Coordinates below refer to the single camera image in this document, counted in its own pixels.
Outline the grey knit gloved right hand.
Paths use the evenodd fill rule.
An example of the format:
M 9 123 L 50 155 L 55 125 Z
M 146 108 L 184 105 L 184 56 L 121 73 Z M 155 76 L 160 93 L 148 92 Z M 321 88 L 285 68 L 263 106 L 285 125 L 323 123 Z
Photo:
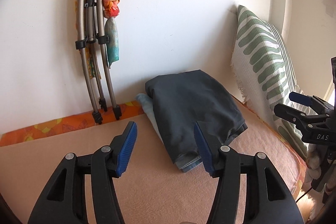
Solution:
M 305 183 L 311 183 L 313 179 L 319 179 L 321 176 L 321 163 L 323 160 L 323 153 L 326 150 L 326 146 L 309 144 L 306 158 L 306 174 Z M 335 189 L 335 167 L 325 184 L 325 192 L 330 195 Z

